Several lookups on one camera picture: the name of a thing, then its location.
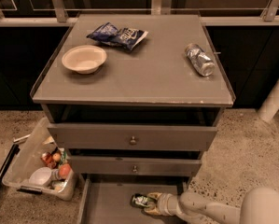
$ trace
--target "white bin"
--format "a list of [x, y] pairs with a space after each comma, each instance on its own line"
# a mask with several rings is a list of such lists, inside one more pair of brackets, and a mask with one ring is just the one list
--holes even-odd
[[4, 185], [15, 188], [20, 191], [31, 193], [47, 193], [55, 195], [63, 200], [71, 200], [75, 185], [77, 182], [77, 175], [73, 171], [64, 181], [64, 186], [61, 190], [55, 190], [51, 187], [43, 187], [32, 185], [29, 183], [31, 174], [41, 168], [45, 167], [44, 162], [40, 157], [44, 152], [51, 152], [55, 149], [54, 144], [43, 145], [43, 142], [49, 138], [50, 134], [47, 129], [49, 121], [47, 118], [42, 118], [30, 137], [24, 144], [19, 146], [20, 152], [14, 157], [10, 164], [7, 173], [4, 175], [2, 182]]

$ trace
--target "white pole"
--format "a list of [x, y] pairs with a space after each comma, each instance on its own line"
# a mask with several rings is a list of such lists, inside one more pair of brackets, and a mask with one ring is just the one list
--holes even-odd
[[259, 117], [269, 122], [279, 110], [279, 79], [258, 111]]

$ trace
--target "white bowl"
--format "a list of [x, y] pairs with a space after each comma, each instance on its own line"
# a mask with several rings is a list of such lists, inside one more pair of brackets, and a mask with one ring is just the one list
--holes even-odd
[[99, 47], [85, 45], [68, 50], [63, 55], [63, 65], [79, 74], [95, 72], [105, 62], [107, 54]]
[[48, 167], [37, 169], [29, 178], [30, 184], [47, 186], [52, 177], [52, 170]]

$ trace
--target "black wall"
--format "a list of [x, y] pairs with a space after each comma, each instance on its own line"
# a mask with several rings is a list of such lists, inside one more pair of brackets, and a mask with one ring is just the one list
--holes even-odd
[[39, 109], [29, 92], [66, 27], [0, 28], [0, 109]]
[[279, 27], [208, 27], [237, 100], [259, 108], [279, 78]]

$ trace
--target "open drawer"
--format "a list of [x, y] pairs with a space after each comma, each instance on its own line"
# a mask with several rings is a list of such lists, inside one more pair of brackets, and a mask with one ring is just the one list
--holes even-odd
[[79, 208], [77, 224], [185, 224], [178, 217], [149, 216], [131, 206], [135, 193], [181, 194], [185, 180], [178, 177], [131, 177], [88, 175]]

